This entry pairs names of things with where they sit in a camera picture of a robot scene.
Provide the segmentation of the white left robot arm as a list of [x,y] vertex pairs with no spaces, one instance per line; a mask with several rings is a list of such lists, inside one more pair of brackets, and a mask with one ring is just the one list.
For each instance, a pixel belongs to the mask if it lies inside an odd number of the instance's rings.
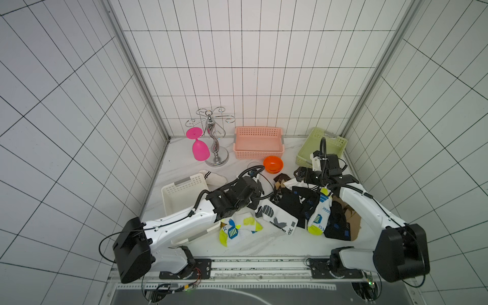
[[194,268],[193,255],[178,242],[258,203],[263,194],[261,182],[245,175],[214,191],[200,191],[190,201],[192,207],[178,213],[154,221],[129,220],[113,243],[121,283],[132,283],[152,271],[186,276]]

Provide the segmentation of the white sock with black leaves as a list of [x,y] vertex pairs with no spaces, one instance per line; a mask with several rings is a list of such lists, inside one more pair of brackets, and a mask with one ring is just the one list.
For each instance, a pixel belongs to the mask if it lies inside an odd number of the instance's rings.
[[255,216],[269,222],[287,235],[293,235],[298,223],[296,217],[269,200],[260,201]]

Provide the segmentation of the white blue yellow sock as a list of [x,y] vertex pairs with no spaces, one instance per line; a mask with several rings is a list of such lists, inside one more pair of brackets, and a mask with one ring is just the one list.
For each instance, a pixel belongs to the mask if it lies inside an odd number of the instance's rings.
[[225,247],[233,247],[262,230],[263,226],[252,213],[234,215],[221,221],[219,241]]

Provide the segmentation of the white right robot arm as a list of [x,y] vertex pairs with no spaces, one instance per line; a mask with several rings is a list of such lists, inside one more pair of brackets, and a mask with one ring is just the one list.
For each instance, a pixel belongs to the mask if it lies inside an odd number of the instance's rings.
[[368,193],[359,180],[344,175],[339,158],[324,151],[310,154],[311,168],[299,167],[297,181],[324,187],[333,197],[343,200],[365,221],[374,233],[373,246],[336,248],[329,256],[329,270],[338,274],[344,269],[377,273],[393,283],[430,273],[430,260],[425,230],[408,224],[386,210]]

